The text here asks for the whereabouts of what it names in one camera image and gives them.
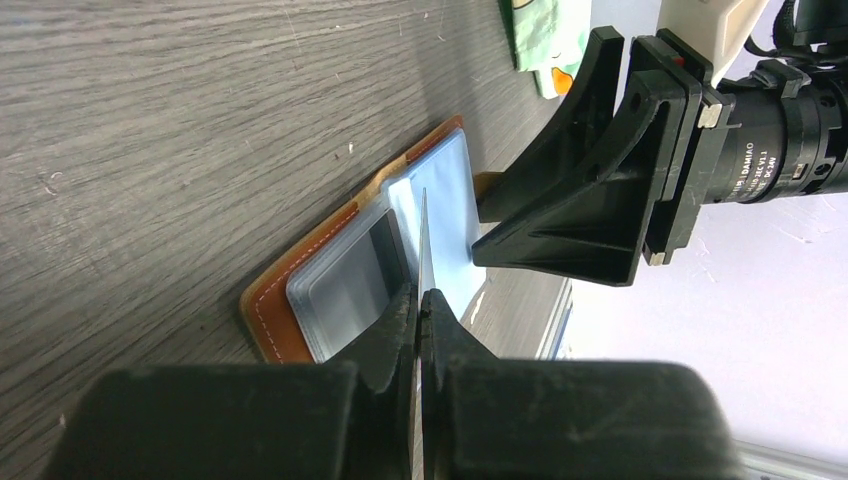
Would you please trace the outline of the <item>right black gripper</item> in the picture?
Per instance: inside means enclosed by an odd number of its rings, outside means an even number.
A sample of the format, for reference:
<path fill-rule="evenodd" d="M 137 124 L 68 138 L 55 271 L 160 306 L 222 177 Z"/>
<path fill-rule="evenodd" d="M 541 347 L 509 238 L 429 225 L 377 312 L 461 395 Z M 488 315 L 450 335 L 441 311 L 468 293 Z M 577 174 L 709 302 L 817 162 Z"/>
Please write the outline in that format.
<path fill-rule="evenodd" d="M 476 176 L 480 220 L 493 224 L 473 246 L 477 265 L 628 286 L 641 258 L 667 265 L 688 245 L 736 98 L 712 86 L 709 60 L 660 28 L 634 40 L 617 100 L 623 48 L 613 27 L 592 29 L 545 127 L 505 171 Z"/>

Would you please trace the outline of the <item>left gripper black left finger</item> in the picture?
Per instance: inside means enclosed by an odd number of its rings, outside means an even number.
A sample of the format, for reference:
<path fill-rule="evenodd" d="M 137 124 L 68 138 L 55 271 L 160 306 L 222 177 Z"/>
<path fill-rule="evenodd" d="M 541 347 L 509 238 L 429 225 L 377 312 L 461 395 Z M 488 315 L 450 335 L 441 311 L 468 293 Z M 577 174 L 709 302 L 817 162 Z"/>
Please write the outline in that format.
<path fill-rule="evenodd" d="M 417 357 L 418 289 L 405 283 L 370 326 L 331 362 L 350 362 L 374 393 L 409 392 Z"/>

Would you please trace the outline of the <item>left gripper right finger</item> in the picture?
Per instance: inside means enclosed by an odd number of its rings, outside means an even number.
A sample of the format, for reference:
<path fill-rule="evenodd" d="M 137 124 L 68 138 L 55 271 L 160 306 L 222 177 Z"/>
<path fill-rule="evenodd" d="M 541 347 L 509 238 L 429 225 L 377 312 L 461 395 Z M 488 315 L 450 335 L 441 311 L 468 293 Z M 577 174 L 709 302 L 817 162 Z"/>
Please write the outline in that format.
<path fill-rule="evenodd" d="M 446 369 L 456 357 L 460 360 L 496 360 L 497 357 L 465 329 L 438 289 L 423 294 L 420 307 L 421 392 L 439 392 Z"/>

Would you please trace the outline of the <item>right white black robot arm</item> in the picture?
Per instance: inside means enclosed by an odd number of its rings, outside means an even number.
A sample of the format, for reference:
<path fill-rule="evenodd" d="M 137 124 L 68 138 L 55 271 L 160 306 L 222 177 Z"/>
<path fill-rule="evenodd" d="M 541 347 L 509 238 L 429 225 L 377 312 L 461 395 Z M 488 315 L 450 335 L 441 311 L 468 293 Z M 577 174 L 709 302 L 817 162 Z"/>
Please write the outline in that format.
<path fill-rule="evenodd" d="M 610 286 L 665 265 L 706 204 L 847 189 L 847 5 L 786 1 L 773 45 L 762 1 L 666 1 L 657 30 L 587 37 L 547 125 L 504 171 L 477 177 L 493 229 L 482 267 Z"/>

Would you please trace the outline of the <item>brown leather card holder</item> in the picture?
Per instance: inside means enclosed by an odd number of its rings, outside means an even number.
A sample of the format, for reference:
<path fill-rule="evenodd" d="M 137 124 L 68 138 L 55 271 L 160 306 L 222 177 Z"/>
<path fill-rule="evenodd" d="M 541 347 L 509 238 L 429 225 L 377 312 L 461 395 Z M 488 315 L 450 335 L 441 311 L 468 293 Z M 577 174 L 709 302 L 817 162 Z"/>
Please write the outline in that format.
<path fill-rule="evenodd" d="M 462 317 L 487 273 L 472 260 L 481 235 L 463 120 L 441 123 L 377 170 L 242 294 L 242 318 L 269 363 L 320 363 L 368 328 L 405 283 L 429 285 Z"/>

